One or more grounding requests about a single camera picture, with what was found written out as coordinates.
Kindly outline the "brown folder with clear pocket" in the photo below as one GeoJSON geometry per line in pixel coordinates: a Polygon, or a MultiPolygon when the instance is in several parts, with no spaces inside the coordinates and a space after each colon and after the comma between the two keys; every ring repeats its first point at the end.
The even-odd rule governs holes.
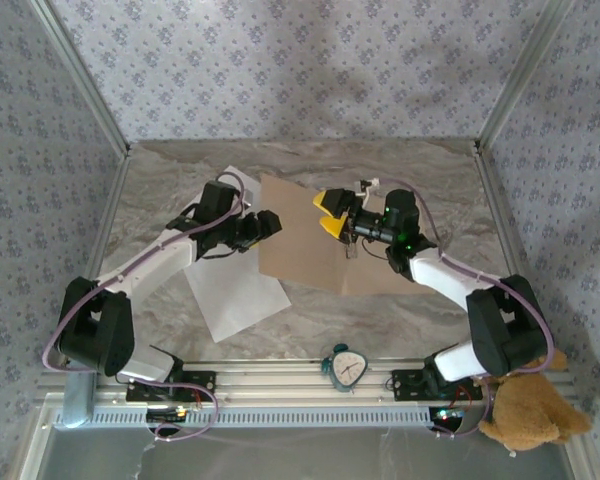
{"type": "Polygon", "coordinates": [[[433,292],[396,274],[379,242],[357,244],[348,259],[345,246],[319,224],[324,213],[312,203],[316,195],[313,188],[261,177],[261,208],[278,215],[282,226],[258,246],[261,273],[342,296],[433,292]]]}

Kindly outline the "white paper sheet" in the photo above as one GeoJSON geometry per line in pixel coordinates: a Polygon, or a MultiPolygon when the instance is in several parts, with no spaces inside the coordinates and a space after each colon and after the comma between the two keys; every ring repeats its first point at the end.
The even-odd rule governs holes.
{"type": "MultiPolygon", "coordinates": [[[[261,211],[257,209],[257,181],[233,167],[225,169],[218,180],[239,190],[244,214],[261,211]]],[[[280,282],[259,271],[260,242],[245,253],[200,260],[194,259],[193,242],[192,264],[185,269],[185,276],[216,343],[290,306],[280,282]]]]}

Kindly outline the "teal alarm clock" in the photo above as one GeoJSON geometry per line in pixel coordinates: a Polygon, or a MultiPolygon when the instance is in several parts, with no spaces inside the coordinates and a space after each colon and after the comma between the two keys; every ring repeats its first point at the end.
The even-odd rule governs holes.
{"type": "Polygon", "coordinates": [[[322,359],[321,371],[337,391],[348,393],[365,375],[368,365],[368,359],[363,354],[340,343],[333,347],[329,356],[322,359]]]}

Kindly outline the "circuit board with LEDs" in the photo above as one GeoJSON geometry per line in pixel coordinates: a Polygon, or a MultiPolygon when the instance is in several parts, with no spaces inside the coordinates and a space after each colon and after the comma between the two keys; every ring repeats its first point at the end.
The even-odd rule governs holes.
{"type": "Polygon", "coordinates": [[[429,413],[434,422],[445,423],[461,421],[465,416],[466,410],[460,407],[431,407],[429,413]]]}
{"type": "Polygon", "coordinates": [[[197,410],[184,406],[148,408],[145,419],[147,423],[182,423],[193,413],[197,410]]]}

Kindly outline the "shiny metal sheet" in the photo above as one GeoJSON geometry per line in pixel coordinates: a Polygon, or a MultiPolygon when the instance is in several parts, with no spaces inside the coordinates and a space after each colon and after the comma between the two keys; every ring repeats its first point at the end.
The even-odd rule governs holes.
{"type": "Polygon", "coordinates": [[[9,480],[576,480],[564,448],[511,456],[481,435],[427,429],[215,429],[158,442],[145,428],[61,430],[9,480]]]}

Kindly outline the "brown teddy bear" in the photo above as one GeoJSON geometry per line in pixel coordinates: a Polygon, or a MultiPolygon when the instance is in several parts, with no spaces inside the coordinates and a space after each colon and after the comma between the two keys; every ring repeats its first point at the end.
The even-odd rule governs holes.
{"type": "Polygon", "coordinates": [[[542,373],[489,377],[496,387],[491,418],[479,431],[514,455],[547,443],[565,444],[589,432],[590,418],[574,408],[542,373]]]}

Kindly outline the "grey-blue block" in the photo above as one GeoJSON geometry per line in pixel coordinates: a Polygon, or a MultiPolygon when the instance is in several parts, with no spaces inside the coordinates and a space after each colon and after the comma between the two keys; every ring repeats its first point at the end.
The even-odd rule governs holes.
{"type": "Polygon", "coordinates": [[[66,428],[78,428],[91,421],[96,385],[94,373],[70,373],[67,376],[62,413],[66,428]]]}

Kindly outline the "aluminium table side rail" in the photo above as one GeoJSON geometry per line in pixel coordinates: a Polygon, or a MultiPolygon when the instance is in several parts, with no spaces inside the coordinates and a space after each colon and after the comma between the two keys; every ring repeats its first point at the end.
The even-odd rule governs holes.
{"type": "Polygon", "coordinates": [[[524,250],[518,235],[506,191],[496,171],[493,156],[474,141],[475,162],[495,221],[507,268],[511,273],[526,274],[524,250]]]}
{"type": "Polygon", "coordinates": [[[104,259],[105,249],[108,244],[108,239],[112,224],[115,218],[117,205],[123,189],[126,173],[129,166],[129,153],[121,159],[118,166],[112,188],[109,192],[107,202],[105,204],[104,212],[99,223],[99,229],[94,240],[94,245],[91,251],[89,261],[87,262],[85,273],[83,274],[86,278],[95,278],[100,272],[100,268],[104,259]]]}

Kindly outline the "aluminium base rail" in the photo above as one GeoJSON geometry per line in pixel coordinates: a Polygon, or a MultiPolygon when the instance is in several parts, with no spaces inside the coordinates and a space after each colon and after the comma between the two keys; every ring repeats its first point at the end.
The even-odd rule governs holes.
{"type": "Polygon", "coordinates": [[[215,395],[223,407],[380,406],[393,402],[388,390],[394,370],[420,369],[420,361],[372,359],[351,393],[335,390],[318,359],[195,362],[186,370],[214,371],[215,395]]]}

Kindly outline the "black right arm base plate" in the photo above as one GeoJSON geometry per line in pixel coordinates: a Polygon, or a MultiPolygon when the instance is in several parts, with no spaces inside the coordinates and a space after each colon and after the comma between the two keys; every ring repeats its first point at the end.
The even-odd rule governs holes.
{"type": "Polygon", "coordinates": [[[433,370],[398,369],[391,372],[390,385],[396,401],[481,400],[483,391],[471,378],[449,382],[433,370]]]}

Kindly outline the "aluminium frame post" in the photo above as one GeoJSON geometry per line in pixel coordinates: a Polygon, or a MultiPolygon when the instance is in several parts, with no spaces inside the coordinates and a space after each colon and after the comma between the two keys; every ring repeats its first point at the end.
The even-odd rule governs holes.
{"type": "Polygon", "coordinates": [[[74,45],[69,30],[64,26],[51,0],[26,0],[40,21],[52,46],[67,69],[77,89],[94,115],[107,140],[124,159],[129,145],[111,110],[101,95],[96,81],[74,45]]]}
{"type": "Polygon", "coordinates": [[[492,148],[576,1],[546,0],[501,93],[475,140],[479,154],[492,148]]]}

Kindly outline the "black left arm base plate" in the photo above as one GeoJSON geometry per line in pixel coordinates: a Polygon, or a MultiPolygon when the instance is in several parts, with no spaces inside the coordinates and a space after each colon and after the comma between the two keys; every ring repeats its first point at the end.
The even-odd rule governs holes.
{"type": "Polygon", "coordinates": [[[133,383],[127,387],[126,400],[129,402],[210,403],[211,398],[206,393],[189,388],[174,387],[174,384],[186,383],[196,385],[214,393],[216,372],[183,370],[172,374],[165,382],[167,386],[133,383]]]}

